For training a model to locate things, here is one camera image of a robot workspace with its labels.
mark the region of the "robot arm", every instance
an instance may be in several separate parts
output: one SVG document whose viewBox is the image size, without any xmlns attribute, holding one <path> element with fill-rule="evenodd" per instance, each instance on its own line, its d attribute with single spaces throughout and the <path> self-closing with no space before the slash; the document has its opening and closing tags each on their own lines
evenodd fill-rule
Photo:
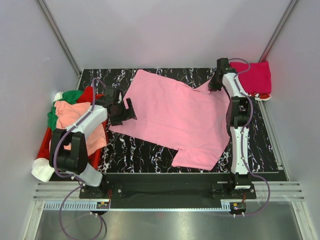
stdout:
<svg viewBox="0 0 320 240">
<path fill-rule="evenodd" d="M 251 175 L 244 164 L 245 162 L 248 166 L 249 126 L 243 129 L 250 119 L 251 106 L 243 95 L 246 92 L 236 73 L 236 70 L 230 67 L 228 58 L 220 58 L 217 60 L 217 69 L 208 85 L 210 91 L 221 91 L 224 88 L 230 98 L 226 113 L 227 130 L 232 137 L 233 156 L 230 169 L 230 191 L 249 190 L 252 185 Z"/>
<path fill-rule="evenodd" d="M 56 158 L 57 168 L 67 174 L 78 176 L 88 186 L 99 187 L 103 175 L 89 163 L 86 139 L 96 127 L 109 118 L 111 125 L 122 125 L 122 121 L 137 119 L 130 98 L 126 99 L 128 109 L 122 101 L 122 92 L 116 88 L 106 88 L 104 96 L 95 101 L 94 108 L 83 114 L 77 123 L 66 129 L 55 129 L 52 132 L 49 164 L 54 167 L 54 153 L 58 142 L 72 127 L 75 127 L 64 139 Z M 71 144 L 71 150 L 64 146 Z"/>
</svg>

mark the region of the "white cloth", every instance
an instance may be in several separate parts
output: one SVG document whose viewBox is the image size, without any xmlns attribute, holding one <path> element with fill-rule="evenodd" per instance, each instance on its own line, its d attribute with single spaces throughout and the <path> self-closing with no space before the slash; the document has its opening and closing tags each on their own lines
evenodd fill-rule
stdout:
<svg viewBox="0 0 320 240">
<path fill-rule="evenodd" d="M 40 181 L 49 182 L 54 172 L 55 169 L 49 165 L 48 159 L 40 157 L 34 160 L 31 173 Z"/>
<path fill-rule="evenodd" d="M 64 93 L 63 91 L 57 92 L 57 93 L 55 94 L 55 96 L 54 96 L 53 102 L 62 99 L 62 94 L 63 94 L 63 93 Z"/>
</svg>

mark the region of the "metal frame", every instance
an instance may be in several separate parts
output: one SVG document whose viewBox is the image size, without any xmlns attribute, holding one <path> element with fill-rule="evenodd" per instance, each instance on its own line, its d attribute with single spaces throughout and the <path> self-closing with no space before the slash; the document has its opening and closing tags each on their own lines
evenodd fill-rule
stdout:
<svg viewBox="0 0 320 240">
<path fill-rule="evenodd" d="M 74 90 L 78 90 L 79 89 L 83 73 L 84 73 L 84 71 L 81 71 L 80 75 L 78 76 L 78 79 L 77 79 L 76 84 L 74 86 Z"/>
<path fill-rule="evenodd" d="M 56 24 L 56 21 L 48 8 L 46 1 L 45 0 L 36 0 L 36 2 L 38 3 L 39 8 L 42 10 L 42 13 L 43 13 L 45 19 L 48 21 L 48 23 L 52 29 L 52 32 L 55 35 L 56 39 L 58 40 L 58 42 L 61 46 L 61 49 L 63 50 L 66 58 L 69 60 L 73 70 L 75 71 L 76 75 L 79 77 L 82 70 L 79 68 L 75 58 L 73 57 L 71 51 L 68 48 L 68 45 L 66 44 L 66 41 L 64 40 L 62 34 L 60 33 L 59 28 Z"/>
<path fill-rule="evenodd" d="M 284 170 L 285 172 L 285 176 L 287 178 L 288 181 L 290 181 L 290 175 L 288 172 L 288 168 L 286 166 L 286 161 L 285 161 L 285 157 L 284 157 L 284 153 L 281 150 L 281 147 L 278 143 L 278 137 L 275 131 L 275 127 L 272 121 L 272 118 L 270 117 L 268 108 L 266 107 L 266 103 L 264 101 L 259 101 L 258 102 L 261 113 L 262 113 L 262 117 L 265 123 L 265 128 L 266 131 L 268 133 L 270 142 L 271 142 L 271 146 L 272 146 L 272 150 L 275 156 L 275 160 L 277 161 L 278 164 L 278 169 L 279 170 Z"/>
<path fill-rule="evenodd" d="M 247 199 L 248 202 L 264 202 L 268 196 L 268 189 L 264 182 L 255 181 L 253 182 L 257 199 Z M 301 191 L 298 182 L 294 181 L 274 181 L 269 182 L 271 188 L 271 198 L 272 202 L 291 202 L 295 216 L 303 236 L 304 240 L 317 240 L 315 234 L 315 228 L 310 220 L 308 214 L 305 199 Z M 37 234 L 38 226 L 42 216 L 43 210 L 50 210 L 50 208 L 56 208 L 56 206 L 50 206 L 51 204 L 61 204 L 63 199 L 66 197 L 68 192 L 76 188 L 78 182 L 74 181 L 57 181 L 57 182 L 39 182 L 33 200 L 35 205 L 33 208 L 32 216 L 24 237 L 24 240 L 34 240 Z M 75 204 L 78 206 L 69 206 L 69 210 L 78 209 L 79 205 L 82 206 L 81 210 L 86 209 L 85 205 L 94 204 L 96 202 L 108 202 L 108 199 L 80 199 L 80 190 L 73 193 L 68 203 Z M 121 208 L 121 209 L 110 209 L 110 211 L 141 211 L 141 212 L 153 212 L 153 211 L 163 211 L 163 212 L 228 212 L 230 210 L 230 202 L 236 202 L 235 199 L 224 199 L 221 200 L 221 208 Z"/>
<path fill-rule="evenodd" d="M 106 211 L 105 208 L 98 208 L 98 202 L 104 202 L 105 207 L 110 207 L 109 199 L 97 201 L 89 199 L 87 201 L 65 201 L 62 207 L 63 211 Z M 43 210 L 58 211 L 62 201 L 45 201 Z"/>
<path fill-rule="evenodd" d="M 272 49 L 272 47 L 274 46 L 276 40 L 279 37 L 279 34 L 281 33 L 281 31 L 284 29 L 285 24 L 287 23 L 290 15 L 292 14 L 292 12 L 294 11 L 295 7 L 297 6 L 297 3 L 299 2 L 299 0 L 291 0 L 290 3 L 288 4 L 288 6 L 286 7 L 278 25 L 276 26 L 268 44 L 266 45 L 260 59 L 259 62 L 265 62 L 268 58 L 268 55 Z"/>
</svg>

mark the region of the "white wall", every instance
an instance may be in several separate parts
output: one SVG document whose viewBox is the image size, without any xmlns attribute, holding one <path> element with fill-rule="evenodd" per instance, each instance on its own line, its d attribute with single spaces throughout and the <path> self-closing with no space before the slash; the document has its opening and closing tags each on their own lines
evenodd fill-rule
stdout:
<svg viewBox="0 0 320 240">
<path fill-rule="evenodd" d="M 298 3 L 268 57 L 272 97 L 266 103 L 290 178 L 300 182 L 316 227 L 320 223 L 319 13 L 319 0 Z"/>
<path fill-rule="evenodd" d="M 57 91 L 77 81 L 35 0 L 0 7 L 0 233 L 19 240 L 37 184 L 31 175 Z"/>
<path fill-rule="evenodd" d="M 46 0 L 80 68 L 258 61 L 290 0 Z"/>
</svg>

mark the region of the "black marble table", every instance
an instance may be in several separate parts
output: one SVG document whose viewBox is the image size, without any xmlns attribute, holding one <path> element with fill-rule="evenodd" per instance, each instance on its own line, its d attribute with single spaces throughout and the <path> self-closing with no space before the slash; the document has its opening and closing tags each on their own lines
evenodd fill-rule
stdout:
<svg viewBox="0 0 320 240">
<path fill-rule="evenodd" d="M 145 71 L 184 82 L 197 88 L 209 80 L 214 68 L 152 68 Z M 107 86 L 128 90 L 137 69 L 85 69 L 79 90 L 91 85 L 93 78 L 100 78 Z M 98 84 L 97 93 L 103 92 Z M 225 173 L 232 161 L 230 140 L 217 164 L 211 171 L 171 166 L 177 150 L 160 146 L 124 134 L 107 131 L 110 143 L 102 151 L 99 171 L 102 173 Z M 278 166 L 258 103 L 254 105 L 248 141 L 249 167 L 254 172 L 278 172 Z"/>
</svg>

